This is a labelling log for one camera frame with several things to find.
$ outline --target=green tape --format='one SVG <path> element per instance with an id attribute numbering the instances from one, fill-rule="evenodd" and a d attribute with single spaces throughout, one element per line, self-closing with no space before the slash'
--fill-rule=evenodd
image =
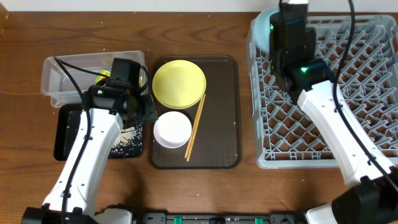
<path id="1" fill-rule="evenodd" d="M 174 217 L 174 224 L 182 224 L 182 217 Z"/>
<path id="2" fill-rule="evenodd" d="M 254 224 L 262 224 L 262 218 L 255 218 Z"/>

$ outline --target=brown tray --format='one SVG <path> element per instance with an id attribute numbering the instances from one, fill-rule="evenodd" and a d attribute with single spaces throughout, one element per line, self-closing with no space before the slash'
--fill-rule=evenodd
<path id="1" fill-rule="evenodd" d="M 228 169 L 236 166 L 241 158 L 241 121 L 238 65 L 235 59 L 225 55 L 163 56 L 155 63 L 154 71 L 173 60 L 188 60 L 203 70 L 206 76 L 206 100 L 189 162 L 184 158 L 188 143 L 176 149 L 167 149 L 154 139 L 153 134 L 149 160 L 158 169 Z M 174 110 L 155 99 L 159 116 L 169 111 L 179 111 L 187 115 L 192 124 L 198 105 Z"/>

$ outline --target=plastic box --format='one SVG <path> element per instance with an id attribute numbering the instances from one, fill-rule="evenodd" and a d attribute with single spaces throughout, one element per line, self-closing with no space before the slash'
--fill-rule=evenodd
<path id="1" fill-rule="evenodd" d="M 94 72 L 100 72 L 101 70 L 111 71 L 113 59 L 115 57 L 131 59 L 141 65 L 145 65 L 144 53 L 139 50 L 67 55 L 59 56 L 58 58 L 77 67 Z M 97 78 L 96 75 L 81 72 L 68 66 L 65 66 L 65 68 L 70 72 L 83 92 L 91 85 L 95 84 L 95 80 Z M 58 66 L 53 57 L 49 57 L 44 60 L 40 92 L 45 96 L 51 96 L 51 105 L 54 107 L 61 107 L 68 103 L 81 102 L 75 87 Z"/>
<path id="2" fill-rule="evenodd" d="M 349 35 L 349 16 L 308 17 L 317 32 L 315 56 L 336 72 Z M 311 119 L 271 75 L 269 55 L 246 39 L 256 162 L 263 169 L 337 167 Z M 339 79 L 342 94 L 375 145 L 398 164 L 398 28 L 391 16 L 356 16 Z"/>

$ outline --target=green led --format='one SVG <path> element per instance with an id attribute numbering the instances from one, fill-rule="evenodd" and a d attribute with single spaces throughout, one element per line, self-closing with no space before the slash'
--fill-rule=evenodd
<path id="1" fill-rule="evenodd" d="M 306 68 L 306 67 L 302 67 L 302 68 L 301 68 L 301 71 L 302 71 L 303 73 L 305 73 L 307 70 L 308 70 L 308 68 Z"/>

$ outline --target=wooden chopstick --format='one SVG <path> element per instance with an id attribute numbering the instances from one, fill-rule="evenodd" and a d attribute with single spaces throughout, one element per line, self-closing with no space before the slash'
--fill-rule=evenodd
<path id="1" fill-rule="evenodd" d="M 184 158 L 187 158 L 187 157 L 188 157 L 188 153 L 189 153 L 189 150 L 190 150 L 190 147 L 191 147 L 191 141 L 192 141 L 192 136 L 193 136 L 193 130 L 195 130 L 195 126 L 197 125 L 198 116 L 199 116 L 199 111 L 201 110 L 200 108 L 201 108 L 201 106 L 202 106 L 202 104 L 203 104 L 203 99 L 204 99 L 204 97 L 205 97 L 205 95 L 203 95 L 203 97 L 202 97 L 202 98 L 200 99 L 200 101 L 199 101 L 197 114 L 195 115 L 195 120 L 193 121 L 192 133 L 191 133 L 191 136 L 190 136 L 189 141 L 188 141 L 187 150 L 185 151 L 185 156 L 184 156 Z"/>
<path id="2" fill-rule="evenodd" d="M 198 108 L 199 115 L 197 116 L 198 121 L 196 122 L 196 126 L 193 127 L 192 139 L 191 139 L 191 144 L 189 145 L 190 147 L 189 147 L 187 162 L 189 161 L 189 158 L 191 158 L 193 142 L 195 141 L 195 136 L 197 135 L 197 130 L 198 130 L 198 126 L 199 126 L 199 120 L 200 120 L 200 116 L 201 116 L 201 111 L 203 109 L 203 105 L 205 104 L 205 98 L 206 98 L 206 94 L 203 95 L 203 98 L 201 100 L 201 104 L 199 104 L 199 108 Z"/>

